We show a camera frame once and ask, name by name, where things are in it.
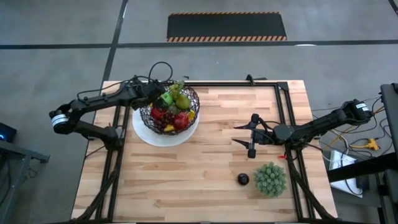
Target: gray floor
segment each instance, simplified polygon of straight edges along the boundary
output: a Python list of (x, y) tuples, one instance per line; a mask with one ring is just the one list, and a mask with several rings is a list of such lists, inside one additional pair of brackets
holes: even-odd
[[(2, 0), (0, 44), (110, 43), (120, 5), (121, 0)], [(386, 0), (130, 0), (119, 42), (165, 42), (167, 15), (182, 11), (280, 11), (289, 40), (398, 39), (398, 17)], [(79, 91), (100, 87), (108, 53), (0, 50), (0, 93), (6, 96), (0, 100), (0, 122), (19, 130), (17, 144), (51, 154), (48, 164), (32, 165), (40, 172), (25, 182), (13, 223), (69, 219), (87, 142), (77, 134), (53, 133), (48, 112)], [(172, 64), (174, 79), (186, 75), (191, 80), (240, 80), (250, 73), (271, 80), (305, 80), (311, 107), (317, 109), (377, 95), (380, 84), (397, 82), (397, 58), (398, 45), (118, 49), (110, 80), (147, 75), (153, 63), (164, 60)], [(159, 67), (153, 76), (162, 78), (168, 72)], [(92, 114), (84, 117), (92, 119)], [(377, 128), (347, 138), (381, 134)], [(322, 140), (332, 137), (327, 134)], [(379, 143), (385, 149), (390, 140)], [(378, 222), (375, 208), (335, 196), (340, 218)]]

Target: artificial plant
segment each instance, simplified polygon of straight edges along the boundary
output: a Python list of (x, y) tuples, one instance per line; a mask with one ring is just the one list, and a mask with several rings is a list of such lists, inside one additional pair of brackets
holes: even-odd
[(278, 197), (286, 189), (284, 169), (274, 165), (273, 162), (264, 164), (254, 171), (254, 181), (263, 196)]

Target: butcher block tabletop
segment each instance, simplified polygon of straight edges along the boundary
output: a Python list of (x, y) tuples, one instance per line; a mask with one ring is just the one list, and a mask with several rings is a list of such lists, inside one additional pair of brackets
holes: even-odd
[[(286, 82), (289, 84), (296, 123), (311, 121), (312, 114), (304, 82)], [(113, 83), (116, 82), (104, 82), (104, 87)], [(250, 131), (233, 127), (247, 124), (253, 113), (258, 113), (266, 121), (279, 121), (274, 88), (193, 88), (200, 99), (200, 120), (197, 130), (183, 144), (173, 147), (151, 146), (137, 136), (132, 127), (132, 118), (129, 119), (113, 221), (297, 221), (287, 161), (278, 158), (284, 155), (284, 147), (256, 146), (256, 158), (249, 159), (247, 150), (232, 141), (232, 138), (249, 140)], [(118, 85), (115, 85), (103, 91), (111, 93), (117, 89)], [(282, 92), (281, 94), (289, 124), (285, 97)], [(97, 111), (94, 124), (108, 126), (113, 121), (114, 110), (107, 108)], [(100, 140), (90, 142), (87, 154), (102, 145)], [(98, 193), (105, 158), (104, 148), (85, 160), (72, 218), (81, 215)], [(312, 192), (326, 210), (337, 217), (321, 152), (307, 147), (303, 150), (303, 158)], [(283, 167), (287, 174), (287, 189), (277, 198), (263, 197), (253, 181), (253, 171), (270, 162)], [(250, 182), (246, 186), (239, 185), (236, 180), (240, 173), (249, 175)], [(109, 196), (110, 190), (105, 198), (104, 217), (108, 211)], [(301, 190), (300, 198), (304, 216), (307, 217), (305, 197)]]

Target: red pepper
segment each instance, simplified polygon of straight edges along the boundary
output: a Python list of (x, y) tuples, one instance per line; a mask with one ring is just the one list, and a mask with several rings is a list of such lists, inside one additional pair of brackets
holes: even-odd
[(152, 108), (150, 111), (150, 115), (155, 119), (155, 120), (160, 120), (164, 117), (166, 114), (166, 111), (160, 110), (158, 108)]
[(176, 115), (174, 119), (174, 127), (177, 130), (186, 128), (188, 126), (188, 123), (189, 123), (188, 115), (184, 112), (181, 112), (178, 115)]

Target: yellow and black striped tape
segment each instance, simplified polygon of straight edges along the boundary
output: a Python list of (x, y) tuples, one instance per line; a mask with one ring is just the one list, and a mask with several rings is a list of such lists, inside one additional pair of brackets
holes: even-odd
[(286, 36), (243, 36), (243, 37), (170, 37), (167, 42), (235, 42), (235, 41), (282, 41)]
[(279, 12), (175, 12), (172, 15), (280, 14)]

